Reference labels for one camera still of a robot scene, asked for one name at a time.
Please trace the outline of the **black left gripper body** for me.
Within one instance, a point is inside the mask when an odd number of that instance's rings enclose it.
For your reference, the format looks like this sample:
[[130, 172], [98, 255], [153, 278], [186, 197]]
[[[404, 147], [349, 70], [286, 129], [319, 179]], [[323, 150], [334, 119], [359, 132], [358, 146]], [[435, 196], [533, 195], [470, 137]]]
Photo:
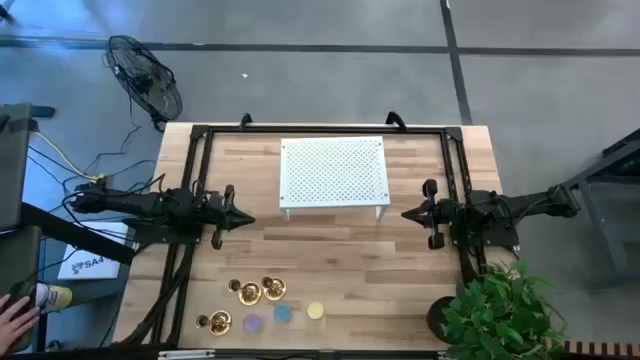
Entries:
[[215, 226], [211, 245], [214, 249], [221, 249], [222, 233], [228, 227], [227, 215], [235, 196], [235, 188], [233, 185], [227, 185], [223, 194], [219, 191], [206, 191], [205, 195], [207, 196], [206, 207], [211, 217], [210, 223]]

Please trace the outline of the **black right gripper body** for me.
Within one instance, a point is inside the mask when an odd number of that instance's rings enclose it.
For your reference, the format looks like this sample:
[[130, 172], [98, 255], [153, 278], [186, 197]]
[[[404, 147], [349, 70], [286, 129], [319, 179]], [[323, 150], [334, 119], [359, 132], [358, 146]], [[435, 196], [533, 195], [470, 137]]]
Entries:
[[426, 200], [422, 203], [424, 211], [423, 226], [431, 229], [431, 235], [428, 238], [428, 246], [431, 250], [437, 250], [444, 247], [444, 234], [439, 230], [440, 225], [451, 225], [455, 220], [457, 203], [451, 199], [436, 200], [435, 195], [438, 193], [438, 186], [435, 179], [427, 179], [423, 186], [422, 192]]

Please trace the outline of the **gold candlestick holder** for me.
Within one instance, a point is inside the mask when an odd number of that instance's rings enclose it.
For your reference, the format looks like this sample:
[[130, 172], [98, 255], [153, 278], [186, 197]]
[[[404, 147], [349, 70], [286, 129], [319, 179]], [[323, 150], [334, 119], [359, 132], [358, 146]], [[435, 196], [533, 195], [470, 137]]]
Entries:
[[255, 282], [241, 283], [238, 279], [229, 281], [228, 288], [230, 292], [237, 295], [241, 304], [245, 306], [253, 306], [260, 301], [262, 296], [262, 288]]
[[231, 329], [232, 316], [225, 310], [217, 310], [210, 315], [201, 314], [196, 318], [196, 326], [208, 329], [214, 336], [222, 336]]
[[261, 286], [264, 296], [271, 301], [280, 300], [287, 291], [286, 282], [279, 277], [263, 277]]

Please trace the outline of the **purple candle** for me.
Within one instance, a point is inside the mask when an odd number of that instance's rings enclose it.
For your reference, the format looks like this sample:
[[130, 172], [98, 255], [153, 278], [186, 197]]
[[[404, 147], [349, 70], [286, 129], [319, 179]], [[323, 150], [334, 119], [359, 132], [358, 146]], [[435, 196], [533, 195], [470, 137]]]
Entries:
[[264, 327], [264, 318], [260, 315], [250, 313], [243, 318], [243, 328], [252, 335], [260, 334]]

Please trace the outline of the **white perforated metal shelf riser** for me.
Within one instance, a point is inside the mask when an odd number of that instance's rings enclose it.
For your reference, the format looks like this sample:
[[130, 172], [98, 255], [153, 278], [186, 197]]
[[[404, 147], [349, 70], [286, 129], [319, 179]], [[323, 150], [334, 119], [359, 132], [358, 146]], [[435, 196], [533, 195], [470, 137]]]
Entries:
[[381, 221], [390, 205], [381, 136], [281, 140], [279, 207], [285, 219], [300, 209], [369, 207]]

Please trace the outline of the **black plant pot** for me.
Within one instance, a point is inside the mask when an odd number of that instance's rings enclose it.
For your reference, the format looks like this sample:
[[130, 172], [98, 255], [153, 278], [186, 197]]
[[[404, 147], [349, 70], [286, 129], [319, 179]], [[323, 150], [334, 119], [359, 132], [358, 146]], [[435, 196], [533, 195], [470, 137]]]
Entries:
[[453, 296], [444, 296], [437, 299], [430, 307], [426, 315], [426, 323], [433, 335], [447, 343], [445, 331], [443, 326], [445, 325], [446, 317], [444, 310], [449, 307], [450, 303], [455, 300]]

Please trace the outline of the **green leafy plant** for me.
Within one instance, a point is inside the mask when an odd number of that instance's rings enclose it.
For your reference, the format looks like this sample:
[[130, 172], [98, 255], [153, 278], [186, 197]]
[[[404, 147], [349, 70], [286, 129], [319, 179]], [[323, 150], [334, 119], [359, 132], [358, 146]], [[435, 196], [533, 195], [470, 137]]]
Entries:
[[559, 312], [541, 294], [548, 281], [528, 273], [527, 263], [489, 264], [477, 279], [456, 289], [444, 306], [440, 329], [451, 360], [559, 360], [564, 329]]

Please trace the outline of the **white printed cardboard box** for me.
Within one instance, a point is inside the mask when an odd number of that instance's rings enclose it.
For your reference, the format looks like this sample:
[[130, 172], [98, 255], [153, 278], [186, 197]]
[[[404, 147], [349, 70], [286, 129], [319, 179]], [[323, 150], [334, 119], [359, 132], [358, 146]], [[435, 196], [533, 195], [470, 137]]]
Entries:
[[[122, 222], [83, 222], [83, 225], [99, 230], [101, 235], [121, 245], [125, 244], [125, 237], [129, 232], [128, 226]], [[58, 280], [116, 279], [120, 269], [118, 262], [78, 250], [72, 245], [66, 246], [63, 260], [58, 271]]]

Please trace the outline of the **black stand beam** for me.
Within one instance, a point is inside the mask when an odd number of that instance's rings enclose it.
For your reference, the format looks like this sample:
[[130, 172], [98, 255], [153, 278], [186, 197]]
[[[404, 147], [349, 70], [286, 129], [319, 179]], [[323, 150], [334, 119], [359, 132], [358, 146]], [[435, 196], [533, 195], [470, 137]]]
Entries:
[[130, 265], [135, 256], [135, 251], [130, 247], [58, 218], [25, 202], [21, 204], [20, 224], [37, 226], [45, 236], [124, 265]]

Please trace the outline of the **black floor fan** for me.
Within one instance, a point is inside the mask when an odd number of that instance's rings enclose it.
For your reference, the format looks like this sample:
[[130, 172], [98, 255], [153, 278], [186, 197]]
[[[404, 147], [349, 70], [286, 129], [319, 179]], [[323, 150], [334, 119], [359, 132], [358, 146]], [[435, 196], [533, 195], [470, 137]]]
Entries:
[[107, 67], [132, 101], [145, 110], [154, 128], [181, 115], [183, 103], [174, 72], [142, 43], [127, 35], [111, 36], [105, 48]]

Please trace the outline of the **yellow and white spray can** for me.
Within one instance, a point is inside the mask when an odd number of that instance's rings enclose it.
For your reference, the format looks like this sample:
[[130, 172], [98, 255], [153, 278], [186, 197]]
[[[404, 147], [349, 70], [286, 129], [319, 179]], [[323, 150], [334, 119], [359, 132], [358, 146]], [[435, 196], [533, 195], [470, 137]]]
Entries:
[[72, 302], [73, 294], [70, 288], [45, 283], [36, 286], [35, 304], [41, 314], [58, 312], [67, 308]]

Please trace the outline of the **dark grey panel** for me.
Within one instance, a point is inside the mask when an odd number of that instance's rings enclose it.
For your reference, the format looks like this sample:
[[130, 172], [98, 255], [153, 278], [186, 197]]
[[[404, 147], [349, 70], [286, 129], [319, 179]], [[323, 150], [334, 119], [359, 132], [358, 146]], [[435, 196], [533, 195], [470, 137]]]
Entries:
[[0, 108], [0, 232], [24, 225], [47, 228], [56, 218], [22, 201], [31, 132], [39, 130], [30, 104]]
[[22, 316], [36, 305], [41, 236], [41, 229], [34, 226], [0, 234], [0, 297], [9, 296], [8, 301], [0, 306], [0, 312], [22, 298], [29, 298], [10, 320]]

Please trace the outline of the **person's hand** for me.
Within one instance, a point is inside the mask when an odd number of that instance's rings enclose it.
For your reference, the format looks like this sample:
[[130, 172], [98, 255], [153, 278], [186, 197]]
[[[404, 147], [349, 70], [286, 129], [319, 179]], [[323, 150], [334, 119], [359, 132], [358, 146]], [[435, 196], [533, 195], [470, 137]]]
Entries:
[[18, 315], [29, 304], [30, 298], [23, 297], [3, 311], [0, 311], [0, 357], [6, 355], [11, 346], [31, 330], [39, 320], [40, 308], [34, 306]]

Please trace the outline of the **black metal table frame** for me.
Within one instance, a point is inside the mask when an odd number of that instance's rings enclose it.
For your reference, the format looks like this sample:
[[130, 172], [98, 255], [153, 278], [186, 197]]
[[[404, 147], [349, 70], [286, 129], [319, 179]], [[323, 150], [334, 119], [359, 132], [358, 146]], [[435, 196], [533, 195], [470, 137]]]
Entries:
[[[236, 205], [255, 218], [226, 233], [215, 250], [208, 239], [196, 247], [188, 278], [178, 344], [184, 349], [440, 350], [428, 329], [430, 305], [451, 295], [460, 280], [454, 246], [431, 250], [427, 231], [401, 213], [417, 206], [426, 179], [439, 193], [466, 188], [501, 190], [489, 131], [484, 126], [375, 124], [208, 123], [193, 139], [193, 125], [170, 125], [156, 173], [168, 187], [204, 175], [211, 190], [233, 185]], [[283, 138], [374, 136], [384, 139], [391, 205], [381, 221], [371, 208], [300, 209], [285, 219], [279, 208], [280, 143]], [[253, 306], [229, 291], [232, 279], [261, 286], [263, 277], [286, 282], [277, 301], [262, 296]], [[312, 320], [307, 304], [319, 301], [324, 316]], [[277, 323], [274, 307], [292, 308], [288, 324]], [[214, 336], [196, 318], [225, 310], [231, 329]], [[264, 318], [260, 334], [243, 318]]]

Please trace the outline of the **silver aluminium rail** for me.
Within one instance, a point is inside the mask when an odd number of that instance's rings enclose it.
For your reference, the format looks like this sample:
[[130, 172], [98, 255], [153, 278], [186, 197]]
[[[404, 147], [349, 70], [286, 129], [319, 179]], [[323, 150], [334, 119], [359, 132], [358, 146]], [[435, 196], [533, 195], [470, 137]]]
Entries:
[[158, 353], [157, 360], [204, 360], [215, 357], [215, 349], [181, 349], [161, 351]]

